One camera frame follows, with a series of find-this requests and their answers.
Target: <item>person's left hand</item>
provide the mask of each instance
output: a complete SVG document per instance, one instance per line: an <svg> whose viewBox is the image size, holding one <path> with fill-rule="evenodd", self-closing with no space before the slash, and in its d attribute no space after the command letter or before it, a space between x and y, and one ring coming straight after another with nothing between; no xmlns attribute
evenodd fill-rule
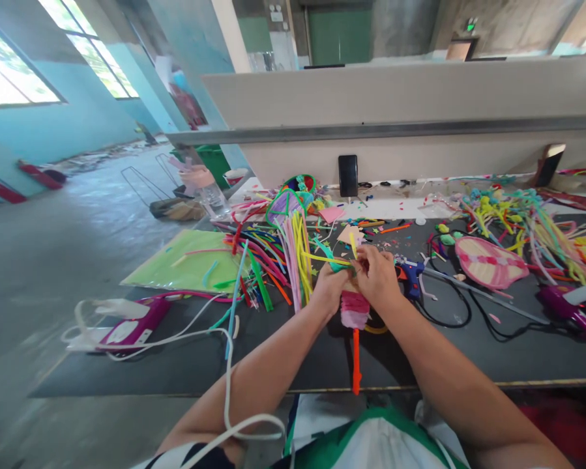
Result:
<svg viewBox="0 0 586 469"><path fill-rule="evenodd" d="M326 321L329 320L338 311L340 294L350 275L349 269L334 272L330 263L325 263L319 272L308 306L326 314Z"/></svg>

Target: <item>water bottle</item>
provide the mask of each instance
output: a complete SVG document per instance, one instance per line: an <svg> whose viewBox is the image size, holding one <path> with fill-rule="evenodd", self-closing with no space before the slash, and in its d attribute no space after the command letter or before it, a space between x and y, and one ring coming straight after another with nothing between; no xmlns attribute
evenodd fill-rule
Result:
<svg viewBox="0 0 586 469"><path fill-rule="evenodd" d="M186 185L196 187L199 202L212 220L224 220L232 211L214 176L204 165L193 165L190 171L180 171L180 179Z"/></svg>

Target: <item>green pom pom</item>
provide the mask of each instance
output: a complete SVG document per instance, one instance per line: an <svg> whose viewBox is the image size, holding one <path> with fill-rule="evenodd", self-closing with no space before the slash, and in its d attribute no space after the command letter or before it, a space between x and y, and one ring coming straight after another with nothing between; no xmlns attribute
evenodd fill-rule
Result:
<svg viewBox="0 0 586 469"><path fill-rule="evenodd" d="M456 243L456 240L453 239L451 234L441 234L441 243L446 246L453 246Z"/></svg>

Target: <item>dark table surface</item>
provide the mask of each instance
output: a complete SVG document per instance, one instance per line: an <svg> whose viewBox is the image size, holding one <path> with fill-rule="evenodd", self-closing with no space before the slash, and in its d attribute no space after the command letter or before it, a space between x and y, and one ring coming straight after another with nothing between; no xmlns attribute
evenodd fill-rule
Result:
<svg viewBox="0 0 586 469"><path fill-rule="evenodd" d="M565 220L585 220L585 216L565 216ZM374 237L375 244L387 250L421 260L430 233L437 221ZM460 228L458 223L452 225ZM336 256L347 252L342 245L331 243ZM435 261L438 269L454 273L449 262ZM424 276L425 288L439 301L425 301L429 313L444 322L461 322L467 308L453 288L441 280ZM512 304L536 316L544 317L536 299L538 283L534 275L515 282L507 293ZM136 300L162 291L133 288L126 297ZM274 311L259 311L239 304L238 338L234 342L233 362L238 362L293 316L282 295L269 287ZM529 331L507 343L500 343L486 328L482 314L469 295L473 318L460 329L436 326L494 382L504 388L531 386L586 386L586 342L571 337ZM149 341L158 341L182 330L205 304L202 298L189 298L174 303ZM511 333L529 321L487 300L480 300L487 313L495 315L494 323L504 333ZM213 303L193 325L204 330L216 322L229 305ZM106 319L111 324L114 319ZM67 354L53 371L31 393L31 397L101 396L101 395L183 395L200 396L225 371L226 340L221 334L197 336L161 347L155 347L127 362L113 362L99 354ZM321 332L295 377L290 392L349 391L353 357L351 330L340 324L340 316L332 318ZM361 389L367 391L408 390L416 381L408 361L390 333L360 334Z"/></svg>

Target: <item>person's right hand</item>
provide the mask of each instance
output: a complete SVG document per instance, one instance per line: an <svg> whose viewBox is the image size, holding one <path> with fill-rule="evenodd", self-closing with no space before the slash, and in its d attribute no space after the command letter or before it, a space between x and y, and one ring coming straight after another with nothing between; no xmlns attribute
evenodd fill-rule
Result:
<svg viewBox="0 0 586 469"><path fill-rule="evenodd" d="M358 248L358 260L351 264L360 292L378 313L403 299L391 253L366 244Z"/></svg>

